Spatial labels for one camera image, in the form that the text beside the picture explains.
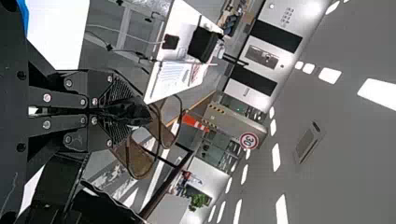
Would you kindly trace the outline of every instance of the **floor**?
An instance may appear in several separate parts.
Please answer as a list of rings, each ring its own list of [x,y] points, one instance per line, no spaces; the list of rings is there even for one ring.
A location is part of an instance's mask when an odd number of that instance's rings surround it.
[[[161,14],[165,15],[170,0],[128,0],[134,4],[156,9]],[[220,16],[220,10],[224,5],[225,0],[186,0],[190,5],[198,9],[210,20],[217,22]],[[100,24],[113,29],[120,29],[122,16],[124,14],[124,7],[118,7],[114,3],[108,0],[95,0],[91,1],[90,14],[87,23],[88,24]],[[242,48],[244,42],[243,29],[234,41],[227,41],[227,52],[232,55],[237,55],[238,50]],[[118,40],[118,33],[110,32],[97,27],[87,27],[87,30],[94,32],[99,35],[107,43],[116,46]],[[129,26],[128,34],[135,35],[137,37],[148,39],[153,32],[153,23],[144,20],[144,17],[138,13],[132,13],[131,23]],[[133,49],[136,51],[144,52],[147,45],[141,42],[127,39],[124,48]],[[205,77],[204,83],[192,90],[188,90],[179,94],[183,100],[183,107],[190,108],[198,101],[209,95],[215,90],[221,91],[227,81],[226,71],[229,65],[223,60],[215,59],[214,63],[218,66],[211,66],[208,74]],[[105,49],[98,47],[97,45],[84,41],[83,49],[81,52],[81,68],[91,69],[117,69],[127,76],[137,88],[144,91],[149,81],[149,76],[146,75],[140,67],[136,66],[132,61],[114,53],[107,52]],[[204,114],[206,105],[210,102],[211,98],[206,99],[201,104],[196,106],[193,111],[198,114]],[[167,123],[176,117],[178,114],[178,101],[170,98],[163,106],[163,123]],[[196,129],[182,125],[181,135],[178,138],[178,142],[191,149],[198,148],[196,145],[197,138],[200,137],[200,133]],[[145,144],[146,148],[153,148],[153,142],[149,140],[149,134],[146,131],[139,130],[134,133],[134,139],[136,142]],[[170,153],[163,152],[162,156],[166,157],[169,161],[177,162],[184,156],[185,152],[180,148],[172,147]],[[157,162],[154,166],[154,171],[150,176],[144,180],[136,181],[129,177],[126,170],[114,156],[108,151],[99,151],[92,153],[91,159],[88,163],[88,167],[84,173],[84,178],[92,182],[95,186],[103,189],[108,194],[112,195],[115,199],[124,203],[128,207],[131,207],[135,211],[140,211],[142,207],[147,203],[152,193],[161,185],[169,174],[171,168],[164,165],[163,162]]]

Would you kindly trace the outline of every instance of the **red circle sign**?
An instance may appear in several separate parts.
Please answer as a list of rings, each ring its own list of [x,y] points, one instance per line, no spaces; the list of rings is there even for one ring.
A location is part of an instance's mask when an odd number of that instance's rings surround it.
[[[242,148],[255,149],[259,145],[259,137],[254,133],[244,133],[239,138]]]

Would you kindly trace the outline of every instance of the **air vent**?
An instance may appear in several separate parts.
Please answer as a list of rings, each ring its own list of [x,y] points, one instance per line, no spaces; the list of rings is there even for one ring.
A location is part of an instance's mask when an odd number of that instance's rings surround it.
[[[317,121],[310,123],[308,130],[303,134],[297,147],[295,148],[295,158],[298,163],[303,163],[307,157],[312,153],[315,147],[324,136],[323,127]]]

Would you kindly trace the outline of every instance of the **round traffic sign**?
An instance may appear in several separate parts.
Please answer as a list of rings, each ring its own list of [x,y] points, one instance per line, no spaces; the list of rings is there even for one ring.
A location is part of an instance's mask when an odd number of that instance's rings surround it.
[[[255,149],[259,145],[259,137],[254,133],[244,133],[239,138],[239,142],[243,148]]]

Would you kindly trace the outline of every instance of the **ceiling light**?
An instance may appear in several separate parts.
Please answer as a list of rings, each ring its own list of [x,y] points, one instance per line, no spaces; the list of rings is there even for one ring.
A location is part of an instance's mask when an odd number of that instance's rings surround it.
[[[396,111],[396,84],[368,78],[358,95]]]
[[[246,156],[247,160],[250,158],[250,149],[247,150],[247,156]]]
[[[342,72],[338,70],[334,70],[331,68],[323,68],[320,71],[319,78],[323,81],[329,82],[330,84],[334,84],[337,82],[338,78],[341,76]]]
[[[276,223],[289,224],[285,194],[282,194],[276,202]]]
[[[276,172],[280,166],[280,153],[279,153],[279,144],[278,143],[276,143],[276,145],[273,147],[272,156],[273,156],[274,172]]]
[[[216,211],[216,206],[213,205],[212,211],[210,212],[209,219],[207,220],[207,222],[211,222],[212,221],[213,216],[215,215],[215,211]]]
[[[245,184],[245,182],[247,181],[247,177],[248,177],[248,164],[246,164],[244,167],[244,172],[242,173],[241,185]]]
[[[304,68],[303,68],[303,72],[307,73],[307,74],[312,74],[312,72],[315,69],[315,65],[312,63],[306,63]]]
[[[338,8],[338,5],[340,5],[340,1],[336,1],[331,6],[329,6],[329,8],[327,8],[326,15],[334,12]]]
[[[230,177],[230,179],[228,179],[228,183],[227,183],[227,188],[225,189],[225,193],[227,194],[230,191],[231,188],[231,184],[233,183],[233,178]]]
[[[274,134],[276,133],[276,120],[275,119],[271,122],[270,127],[271,127],[271,136],[274,136]]]
[[[239,224],[239,217],[241,215],[242,199],[238,201],[235,208],[235,215],[233,216],[233,224]]]
[[[294,68],[300,70],[303,68],[303,66],[304,66],[303,62],[297,62],[296,65],[294,65]]]
[[[236,162],[233,164],[233,167],[231,168],[231,172],[234,172],[236,168]]]
[[[274,109],[274,107],[272,106],[272,107],[270,108],[270,119],[272,119],[272,118],[274,117],[274,114],[275,114],[275,109]]]
[[[224,208],[225,208],[225,201],[221,204],[221,208],[220,208],[219,216],[218,216],[218,223],[221,222],[221,218],[224,213]]]

